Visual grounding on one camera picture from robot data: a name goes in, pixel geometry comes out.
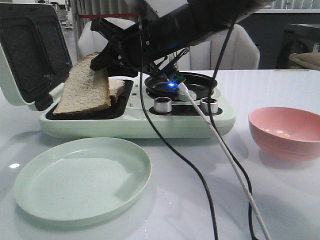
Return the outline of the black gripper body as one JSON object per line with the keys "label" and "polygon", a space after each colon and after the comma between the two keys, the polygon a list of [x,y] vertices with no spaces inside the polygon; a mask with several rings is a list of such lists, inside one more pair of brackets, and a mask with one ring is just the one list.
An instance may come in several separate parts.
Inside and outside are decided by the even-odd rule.
{"label": "black gripper body", "polygon": [[155,61],[170,54],[170,23],[143,21],[121,28],[110,21],[108,25],[107,71],[147,73],[155,69]]}

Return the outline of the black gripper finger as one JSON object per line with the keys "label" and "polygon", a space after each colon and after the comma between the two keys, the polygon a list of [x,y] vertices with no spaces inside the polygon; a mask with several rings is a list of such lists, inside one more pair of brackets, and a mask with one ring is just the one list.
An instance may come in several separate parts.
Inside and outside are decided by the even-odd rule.
{"label": "black gripper finger", "polygon": [[98,16],[91,21],[90,30],[99,33],[109,42],[122,42],[125,30],[110,21]]}
{"label": "black gripper finger", "polygon": [[105,47],[101,52],[94,52],[90,62],[90,68],[93,71],[101,70],[114,63],[118,58],[118,53],[110,47]]}

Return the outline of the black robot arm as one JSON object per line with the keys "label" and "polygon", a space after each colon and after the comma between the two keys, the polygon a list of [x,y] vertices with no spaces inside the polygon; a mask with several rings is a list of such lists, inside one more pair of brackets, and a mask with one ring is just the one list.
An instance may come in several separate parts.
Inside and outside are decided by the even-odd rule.
{"label": "black robot arm", "polygon": [[106,69],[110,76],[157,74],[157,60],[200,43],[269,4],[269,0],[189,0],[160,18],[144,18],[126,29],[96,17],[90,29],[107,39],[107,45],[90,68]]}

